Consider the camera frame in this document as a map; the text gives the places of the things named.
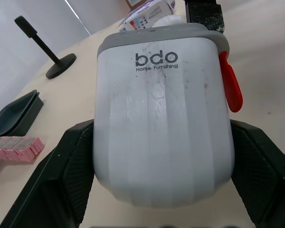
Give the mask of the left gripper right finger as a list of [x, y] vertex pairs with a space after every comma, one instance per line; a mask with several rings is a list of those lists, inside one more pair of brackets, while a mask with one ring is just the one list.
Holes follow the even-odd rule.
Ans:
[[232, 181], [257, 228], [285, 228], [285, 154], [259, 128], [231, 120]]

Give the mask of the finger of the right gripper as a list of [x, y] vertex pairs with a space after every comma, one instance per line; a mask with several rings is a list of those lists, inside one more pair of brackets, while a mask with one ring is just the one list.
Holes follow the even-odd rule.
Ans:
[[199, 23], [208, 30], [224, 32], [223, 13], [216, 0], [185, 0], [185, 11], [187, 23]]

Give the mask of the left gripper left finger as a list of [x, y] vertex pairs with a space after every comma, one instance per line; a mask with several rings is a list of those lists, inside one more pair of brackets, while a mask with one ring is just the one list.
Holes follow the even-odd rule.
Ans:
[[65, 131], [36, 167], [2, 222], [4, 228], [77, 228], [83, 222], [94, 168], [94, 121]]

